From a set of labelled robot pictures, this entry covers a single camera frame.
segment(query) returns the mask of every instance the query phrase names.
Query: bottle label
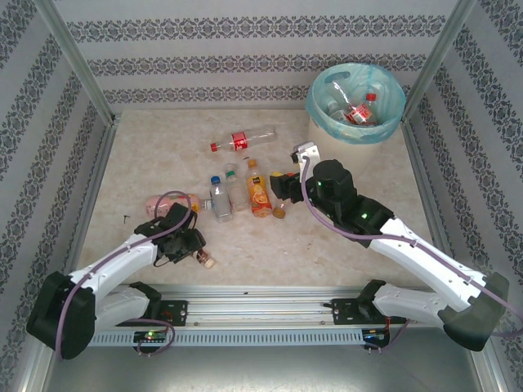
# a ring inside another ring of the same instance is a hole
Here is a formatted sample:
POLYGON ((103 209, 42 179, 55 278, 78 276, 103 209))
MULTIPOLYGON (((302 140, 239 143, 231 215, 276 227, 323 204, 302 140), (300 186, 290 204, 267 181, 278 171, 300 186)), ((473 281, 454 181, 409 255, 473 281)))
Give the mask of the bottle label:
POLYGON ((238 151, 239 149, 246 149, 248 147, 247 138, 245 137, 244 132, 233 133, 232 141, 235 144, 235 151, 238 151))
POLYGON ((352 110, 346 117, 347 119, 356 125, 364 123, 365 125, 373 125, 374 122, 369 122, 369 118, 373 115, 369 107, 366 104, 359 105, 356 109, 352 110))
POLYGON ((251 197, 253 214, 255 216, 266 216, 270 214, 272 206, 270 205, 269 195, 266 190, 265 177, 250 177, 247 181, 247 185, 251 197))

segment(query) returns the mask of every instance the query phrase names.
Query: red bottle label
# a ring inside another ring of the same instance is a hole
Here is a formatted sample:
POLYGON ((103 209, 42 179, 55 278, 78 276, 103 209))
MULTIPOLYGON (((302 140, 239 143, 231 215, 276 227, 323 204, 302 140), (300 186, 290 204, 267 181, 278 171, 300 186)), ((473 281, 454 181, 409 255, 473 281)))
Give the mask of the red bottle label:
POLYGON ((352 110, 352 112, 350 112, 346 117, 351 123, 360 125, 361 123, 368 123, 367 121, 372 115, 373 113, 370 111, 369 107, 366 104, 361 104, 356 109, 352 110))
POLYGON ((248 147, 247 138, 243 132, 233 133, 232 141, 235 144, 235 151, 238 151, 239 149, 246 149, 248 147))

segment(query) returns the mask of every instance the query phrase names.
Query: blue plastic bag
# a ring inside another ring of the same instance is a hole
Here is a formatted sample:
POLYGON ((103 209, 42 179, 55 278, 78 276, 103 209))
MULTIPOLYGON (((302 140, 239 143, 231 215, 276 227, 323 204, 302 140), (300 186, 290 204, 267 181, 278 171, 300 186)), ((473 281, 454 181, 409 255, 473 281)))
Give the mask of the blue plastic bag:
POLYGON ((388 139, 398 127, 405 108, 405 94, 396 78, 378 65, 347 63, 335 65, 318 75, 312 83, 305 103, 305 109, 316 122, 332 137, 353 145, 370 145, 388 139), (344 125, 330 118, 327 104, 333 99, 325 83, 335 79, 351 96, 362 101, 368 92, 376 92, 374 113, 380 125, 363 127, 344 125))

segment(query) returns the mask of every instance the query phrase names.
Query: bottle cap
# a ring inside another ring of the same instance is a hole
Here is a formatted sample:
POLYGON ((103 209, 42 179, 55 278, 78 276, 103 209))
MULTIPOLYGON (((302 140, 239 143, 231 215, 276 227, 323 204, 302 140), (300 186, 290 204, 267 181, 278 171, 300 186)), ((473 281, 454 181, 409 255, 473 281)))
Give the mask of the bottle cap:
POLYGON ((284 219, 285 218, 285 215, 286 215, 286 212, 283 208, 280 208, 280 207, 275 207, 274 210, 272 210, 272 215, 275 217, 275 218, 278 218, 278 219, 284 219))
POLYGON ((216 260, 214 260, 211 256, 203 263, 203 266, 207 269, 212 268, 216 264, 216 260))

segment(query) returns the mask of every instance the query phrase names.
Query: trash bin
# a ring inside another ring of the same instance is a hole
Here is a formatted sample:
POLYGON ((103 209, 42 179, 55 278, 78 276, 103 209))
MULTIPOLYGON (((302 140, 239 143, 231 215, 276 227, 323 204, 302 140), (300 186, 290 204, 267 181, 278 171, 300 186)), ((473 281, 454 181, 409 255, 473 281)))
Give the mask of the trash bin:
POLYGON ((404 108, 405 94, 389 71, 377 65, 335 65, 320 73, 307 94, 309 140, 318 145, 322 159, 337 159, 356 178, 377 158, 382 142, 400 124, 404 108), (373 110, 378 116, 379 125, 344 125, 327 115, 327 105, 333 98, 325 88, 325 79, 337 73, 347 75, 337 82, 343 91, 351 96, 359 96, 360 102, 367 92, 372 90, 377 93, 373 110))

